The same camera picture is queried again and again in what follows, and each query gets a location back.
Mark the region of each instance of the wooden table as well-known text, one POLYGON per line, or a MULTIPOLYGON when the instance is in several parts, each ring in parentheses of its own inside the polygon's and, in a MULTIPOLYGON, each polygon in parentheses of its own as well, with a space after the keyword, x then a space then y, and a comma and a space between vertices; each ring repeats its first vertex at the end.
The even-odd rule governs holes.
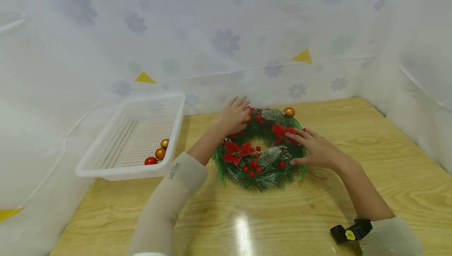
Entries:
MULTIPOLYGON (((364 99, 292 107, 302 125, 361 161, 426 255, 451 255, 451 176, 364 99)), ((214 119, 215 114, 185 117, 176 155, 188 150, 214 119)), ((311 170, 285 190, 252 194, 231 182, 223 187, 214 163, 208 170, 206 184, 176 223, 175 255, 361 254, 354 243, 337 246, 329 235, 332 226, 347 225, 354 217, 347 192, 332 172, 311 170)), ((125 255, 137 218, 160 181, 96 179, 50 255, 125 255)))

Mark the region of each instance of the white curtain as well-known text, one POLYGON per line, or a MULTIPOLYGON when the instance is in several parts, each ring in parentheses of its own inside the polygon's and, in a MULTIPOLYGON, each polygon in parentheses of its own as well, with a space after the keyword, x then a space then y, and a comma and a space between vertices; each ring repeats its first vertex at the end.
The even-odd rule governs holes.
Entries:
POLYGON ((24 208, 0 251, 51 250, 91 182, 78 160, 144 93, 187 114, 360 95, 452 172, 450 23, 448 0, 0 0, 0 209, 24 208))

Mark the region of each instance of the red poinsettia flower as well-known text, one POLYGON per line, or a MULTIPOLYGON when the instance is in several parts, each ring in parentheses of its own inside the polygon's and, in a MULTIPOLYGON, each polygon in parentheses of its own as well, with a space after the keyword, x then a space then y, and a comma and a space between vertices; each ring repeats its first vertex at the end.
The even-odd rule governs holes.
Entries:
POLYGON ((236 166, 240 163, 243 156, 253 155, 254 150, 250 143, 238 146, 236 143, 226 141, 225 142, 226 155, 223 156, 223 160, 228 163, 234 163, 236 166))
POLYGON ((279 144, 283 141, 292 143, 292 144, 298 144, 298 142, 296 142, 295 140, 288 138, 286 136, 286 133, 291 133, 291 134, 297 134, 297 132, 295 131, 295 129, 293 128, 284 128, 282 126, 280 126, 279 124, 275 124, 273 125, 273 129, 272 129, 273 133, 275 134, 277 141, 275 141, 273 143, 273 145, 279 144))

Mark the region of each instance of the arm sleeve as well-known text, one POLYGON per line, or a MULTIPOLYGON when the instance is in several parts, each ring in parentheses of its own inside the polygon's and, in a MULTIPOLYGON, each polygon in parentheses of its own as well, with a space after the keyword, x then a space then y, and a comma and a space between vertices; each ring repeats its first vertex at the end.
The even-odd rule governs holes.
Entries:
POLYGON ((129 256, 141 252, 171 255, 173 229, 179 213, 205 182, 207 174, 206 167, 187 153, 175 159, 170 173, 152 193, 138 219, 129 256))
POLYGON ((373 221, 371 232, 360 241, 363 256, 423 256, 422 245, 401 218, 373 221))

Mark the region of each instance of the black wrist strap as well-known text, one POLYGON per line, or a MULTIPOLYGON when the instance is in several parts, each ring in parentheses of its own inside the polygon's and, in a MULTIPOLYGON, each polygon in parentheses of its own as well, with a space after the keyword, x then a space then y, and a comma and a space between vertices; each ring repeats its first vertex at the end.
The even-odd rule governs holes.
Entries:
POLYGON ((372 224, 368 219, 355 219, 355 224, 348 229, 342 225, 337 225, 330 229, 331 236, 337 244, 347 241, 357 241, 363 239, 372 230, 372 224))

